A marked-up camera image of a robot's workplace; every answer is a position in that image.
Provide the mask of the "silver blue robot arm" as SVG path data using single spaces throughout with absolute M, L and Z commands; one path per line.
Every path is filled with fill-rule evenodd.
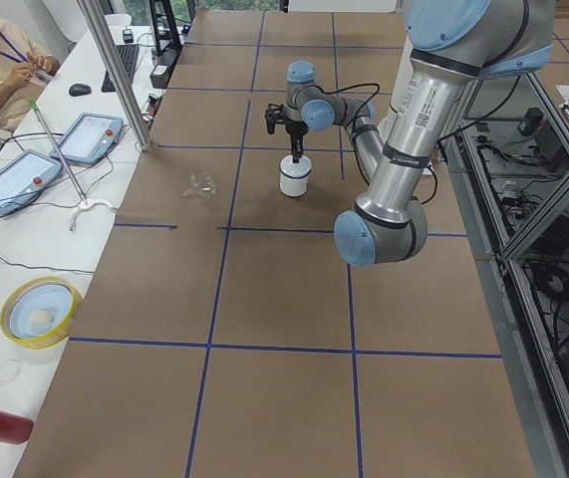
M 544 66 L 555 10 L 553 1 L 409 2 L 413 72 L 388 137 L 381 137 L 364 102 L 324 92 L 312 64 L 289 66 L 285 119 L 311 130 L 341 126 L 369 181 L 335 221 L 345 262 L 400 262 L 423 248 L 427 219 L 414 192 L 454 101 L 470 81 L 518 77 Z

